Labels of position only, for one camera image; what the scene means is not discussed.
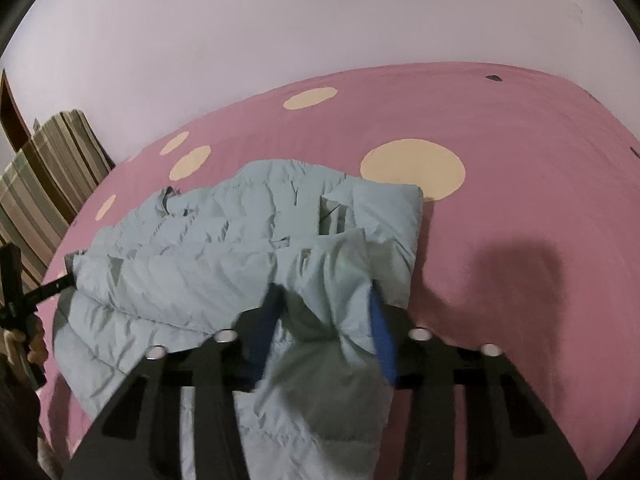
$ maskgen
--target wooden door frame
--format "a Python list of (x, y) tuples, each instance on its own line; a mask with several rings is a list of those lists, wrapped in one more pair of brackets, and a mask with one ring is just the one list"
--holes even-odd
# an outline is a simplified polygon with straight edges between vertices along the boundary
[[(8, 132), (3, 123), (2, 129), (4, 130), (7, 136), (7, 139), (9, 139), (9, 142), (11, 143), (11, 146), (13, 147), (14, 151), (18, 152), (21, 149), (21, 147), (23, 147), (27, 143), (27, 141), (31, 137), (31, 133), (27, 128), (27, 124), (24, 122), (22, 115), (20, 114), (20, 110), (18, 110), (18, 107), (15, 104), (14, 94), (11, 92), (9, 81), (6, 78), (6, 71), (3, 69), (2, 75), (0, 76), (0, 122), (2, 120), (2, 113), (1, 113), (2, 101), (5, 95), (7, 95), (9, 100), (9, 106), (12, 108), (10, 113), (12, 113), (15, 117), (17, 117), (19, 126), (14, 124), (11, 128), (14, 131)], [(20, 126), (22, 127), (22, 131), (21, 132), (15, 131), (15, 128)]]

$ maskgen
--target finger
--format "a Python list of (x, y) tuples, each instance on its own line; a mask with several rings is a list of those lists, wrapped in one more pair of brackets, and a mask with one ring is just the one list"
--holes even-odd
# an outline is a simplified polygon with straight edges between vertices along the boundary
[(21, 382), (26, 383), (27, 374), (22, 368), (22, 361), (20, 359), (20, 351), (19, 346), (24, 341), (24, 334), (14, 330), (13, 332), (9, 332), (8, 330), (4, 331), (4, 344), (6, 346), (6, 358), (11, 367), (11, 370), (14, 372), (15, 377)]
[(44, 336), (44, 325), (42, 324), (42, 320), (36, 316), (36, 327), (34, 336)]
[(38, 337), (31, 341), (31, 351), (27, 355), (27, 360), (31, 363), (42, 366), (49, 357), (49, 351), (42, 337)]
[(11, 332), (5, 331), (4, 332), (4, 341), (7, 341), (7, 334), (9, 335), (9, 338), (14, 342), (14, 344), (18, 344), (18, 343), (24, 343), (25, 339), (27, 339), (27, 336), (25, 336), (22, 332), (20, 332), (19, 330), (11, 330)]
[(46, 347), (39, 350), (31, 350), (27, 355), (27, 361), (38, 366), (44, 366), (44, 363), (49, 358), (49, 351)]

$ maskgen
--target dark spot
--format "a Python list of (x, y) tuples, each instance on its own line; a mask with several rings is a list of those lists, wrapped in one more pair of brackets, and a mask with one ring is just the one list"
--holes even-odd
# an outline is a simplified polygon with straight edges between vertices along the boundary
[(594, 101), (596, 101), (596, 102), (597, 102), (597, 103), (599, 103), (599, 104), (602, 104), (602, 103), (601, 103), (600, 101), (598, 101), (598, 100), (597, 100), (593, 95), (591, 95), (591, 92), (589, 92), (589, 91), (587, 91), (587, 90), (585, 90), (585, 92), (587, 92), (587, 94), (589, 94), (589, 97), (590, 97), (591, 99), (593, 99)]

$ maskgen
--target human hand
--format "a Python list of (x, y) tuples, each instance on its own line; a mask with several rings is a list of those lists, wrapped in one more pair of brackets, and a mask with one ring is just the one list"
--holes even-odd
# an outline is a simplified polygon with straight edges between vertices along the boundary
[[(20, 360), (20, 346), (24, 343), (26, 336), (18, 330), (4, 330), (3, 332), (3, 338), (0, 339), (0, 353), (6, 355), (6, 360), (15, 377), (22, 384), (28, 386), (27, 374)], [(49, 351), (44, 343), (44, 327), (39, 317), (36, 317), (35, 335), (29, 343), (29, 348), (27, 361), (42, 366), (49, 357)]]

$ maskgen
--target metal bolt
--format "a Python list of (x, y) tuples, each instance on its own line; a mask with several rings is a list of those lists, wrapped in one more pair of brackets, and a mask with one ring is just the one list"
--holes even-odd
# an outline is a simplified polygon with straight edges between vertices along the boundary
[(238, 332), (231, 329), (220, 330), (219, 332), (216, 332), (216, 335), (213, 336), (213, 338), (217, 343), (231, 343), (238, 339)]
[(150, 346), (146, 349), (145, 357), (156, 361), (162, 359), (167, 354), (167, 350), (164, 346)]
[(482, 345), (480, 347), (480, 351), (487, 357), (498, 357), (498, 355), (502, 354), (502, 350), (500, 349), (500, 347), (491, 343)]
[(428, 341), (433, 335), (426, 328), (412, 328), (409, 337), (414, 341)]

